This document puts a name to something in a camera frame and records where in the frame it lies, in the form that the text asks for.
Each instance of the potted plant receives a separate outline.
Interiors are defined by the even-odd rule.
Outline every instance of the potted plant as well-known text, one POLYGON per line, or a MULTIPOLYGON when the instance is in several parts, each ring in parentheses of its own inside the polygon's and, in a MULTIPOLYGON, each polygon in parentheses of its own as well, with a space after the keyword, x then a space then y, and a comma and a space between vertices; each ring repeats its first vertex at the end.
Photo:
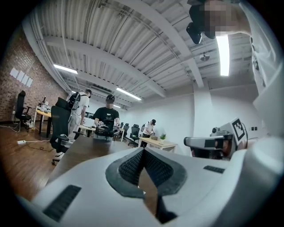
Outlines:
POLYGON ((165 140, 165 139, 166 139, 166 134, 162 134, 162 135, 160 136, 160 139, 161 139, 161 140, 165 140))

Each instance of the black cap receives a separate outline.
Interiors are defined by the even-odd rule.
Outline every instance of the black cap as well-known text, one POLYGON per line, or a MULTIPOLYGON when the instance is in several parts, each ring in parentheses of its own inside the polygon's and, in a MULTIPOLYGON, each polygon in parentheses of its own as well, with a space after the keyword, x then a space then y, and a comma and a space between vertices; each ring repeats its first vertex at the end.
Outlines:
POLYGON ((106 103, 108 104, 113 104, 114 103, 114 96, 113 95, 108 95, 106 98, 106 103))
POLYGON ((89 98, 90 98, 91 95, 92 95, 92 91, 90 89, 86 89, 86 91, 90 93, 90 96, 89 96, 89 98))

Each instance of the person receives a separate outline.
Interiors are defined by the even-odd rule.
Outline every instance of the person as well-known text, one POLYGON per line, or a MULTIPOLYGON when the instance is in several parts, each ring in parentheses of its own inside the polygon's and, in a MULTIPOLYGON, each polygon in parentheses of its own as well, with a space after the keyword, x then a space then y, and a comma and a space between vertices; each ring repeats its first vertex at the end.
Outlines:
MULTIPOLYGON (((93 119, 95 120, 95 124, 97 128, 99 128, 99 121, 102 121, 105 126, 107 126, 107 131, 112 131, 114 127, 114 121, 115 123, 120 123, 119 119, 119 113, 117 110, 113 109, 114 107, 114 96, 108 95, 106 98, 106 107, 98 108, 95 114, 93 115, 93 119)), ((98 135, 98 131, 95 131, 95 134, 97 134, 98 139, 105 139, 106 137, 101 138, 98 135)))
MULTIPOLYGON (((156 120, 153 119, 151 121, 147 121, 145 123, 144 130, 142 132, 142 137, 145 138, 150 138, 150 136, 154 133, 154 125, 156 125, 156 120)), ((140 147, 146 147, 147 143, 144 141, 141 141, 141 146, 140 147)))
MULTIPOLYGON (((200 19, 208 34, 221 36, 244 33, 250 36, 252 69, 259 95, 275 78, 284 74, 283 51, 276 37, 266 21, 247 1, 232 4, 220 0, 198 0, 198 3, 190 0, 188 3, 198 8, 197 13, 192 9, 193 16, 204 17, 200 19)), ((225 141, 223 152, 226 154, 229 148, 225 141)))
POLYGON ((68 123, 69 128, 69 139, 74 139, 75 133, 79 129, 79 126, 83 124, 86 108, 89 106, 89 100, 92 95, 92 91, 90 89, 85 90, 85 92, 79 92, 80 95, 80 101, 78 104, 76 104, 78 107, 72 111, 71 118, 68 123))

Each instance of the black t-shirt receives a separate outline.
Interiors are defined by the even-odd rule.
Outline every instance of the black t-shirt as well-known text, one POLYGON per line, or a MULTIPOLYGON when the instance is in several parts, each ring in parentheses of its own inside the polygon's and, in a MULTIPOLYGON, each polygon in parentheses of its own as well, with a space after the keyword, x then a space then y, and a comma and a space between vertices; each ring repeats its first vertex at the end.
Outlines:
POLYGON ((119 113, 115 109, 108 109, 106 107, 98 108, 95 114, 93 115, 93 119, 98 118, 99 121, 102 121, 106 126, 110 129, 114 127, 114 120, 119 118, 119 113))

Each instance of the brick wall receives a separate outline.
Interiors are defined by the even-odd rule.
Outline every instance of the brick wall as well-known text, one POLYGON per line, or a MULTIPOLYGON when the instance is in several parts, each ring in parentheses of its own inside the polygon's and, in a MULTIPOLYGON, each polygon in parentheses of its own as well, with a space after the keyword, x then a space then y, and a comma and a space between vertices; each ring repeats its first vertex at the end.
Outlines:
POLYGON ((64 99, 67 97, 67 93, 56 83, 36 57, 22 27, 15 32, 0 63, 0 121, 11 121, 12 111, 21 90, 26 92, 24 107, 32 108, 28 112, 32 119, 36 105, 43 101, 44 96, 50 106, 57 102, 58 97, 64 99), (10 75, 13 67, 18 71, 22 70, 33 79, 31 87, 22 84, 10 75))

